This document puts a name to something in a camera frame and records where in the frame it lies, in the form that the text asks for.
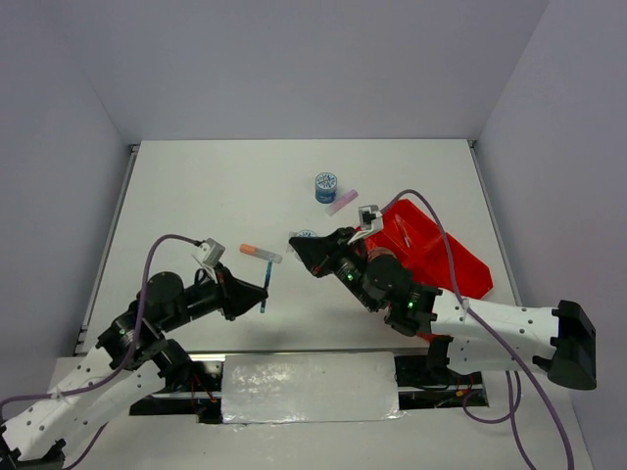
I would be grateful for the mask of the blue pen refill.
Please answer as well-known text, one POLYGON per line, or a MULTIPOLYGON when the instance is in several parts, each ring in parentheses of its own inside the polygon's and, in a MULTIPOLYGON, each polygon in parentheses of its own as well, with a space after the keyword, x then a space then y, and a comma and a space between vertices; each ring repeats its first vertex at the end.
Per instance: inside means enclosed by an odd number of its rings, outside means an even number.
POLYGON ((269 285, 270 285, 270 280, 271 280, 272 268, 273 268, 273 262, 269 260, 267 262, 266 271, 265 271, 265 282, 264 282, 265 298, 261 302, 260 313, 265 313, 265 310, 266 310, 266 304, 269 298, 269 285))

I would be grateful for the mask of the red pen refill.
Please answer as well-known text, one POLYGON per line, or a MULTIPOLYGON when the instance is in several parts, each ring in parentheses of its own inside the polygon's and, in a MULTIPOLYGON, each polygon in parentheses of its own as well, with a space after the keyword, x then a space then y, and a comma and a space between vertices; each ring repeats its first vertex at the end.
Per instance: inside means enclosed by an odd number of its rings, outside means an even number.
POLYGON ((402 218, 399 215, 395 216, 395 222, 398 226, 399 232, 401 233, 401 236, 403 238, 403 241, 406 245, 407 248, 411 247, 411 240, 410 240, 410 236, 405 228, 405 224, 404 221, 402 220, 402 218))

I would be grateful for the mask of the large clear tape roll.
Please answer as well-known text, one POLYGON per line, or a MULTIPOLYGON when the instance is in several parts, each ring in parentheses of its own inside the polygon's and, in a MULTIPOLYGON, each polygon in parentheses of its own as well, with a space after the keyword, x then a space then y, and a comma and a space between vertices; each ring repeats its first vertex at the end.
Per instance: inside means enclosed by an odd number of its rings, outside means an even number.
POLYGON ((368 251, 367 259, 369 262, 380 257, 392 257, 394 259, 396 255, 385 247, 374 247, 372 250, 368 251))

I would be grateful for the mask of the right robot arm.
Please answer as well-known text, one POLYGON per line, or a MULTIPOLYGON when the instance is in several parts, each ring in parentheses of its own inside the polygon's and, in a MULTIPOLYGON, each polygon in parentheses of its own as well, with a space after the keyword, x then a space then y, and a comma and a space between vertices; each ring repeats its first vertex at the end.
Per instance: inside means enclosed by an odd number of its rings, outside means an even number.
POLYGON ((480 301, 413 281, 387 250, 368 250, 353 228, 325 237, 290 238, 289 244, 316 278, 334 275, 370 312, 429 346, 427 375, 448 383, 482 371, 542 374, 566 389, 597 386, 596 329, 577 303, 526 307, 480 301))

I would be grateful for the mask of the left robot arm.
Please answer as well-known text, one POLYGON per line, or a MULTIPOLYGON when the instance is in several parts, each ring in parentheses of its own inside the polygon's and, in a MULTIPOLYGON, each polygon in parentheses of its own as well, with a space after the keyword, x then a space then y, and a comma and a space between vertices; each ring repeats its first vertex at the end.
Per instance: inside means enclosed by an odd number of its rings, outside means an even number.
POLYGON ((190 286, 173 272, 152 276, 66 377, 2 423, 2 468, 65 468, 71 449, 98 436, 113 417, 156 392, 192 382, 193 361, 168 332, 215 311, 233 321, 266 298, 265 288, 223 265, 214 277, 197 272, 190 286))

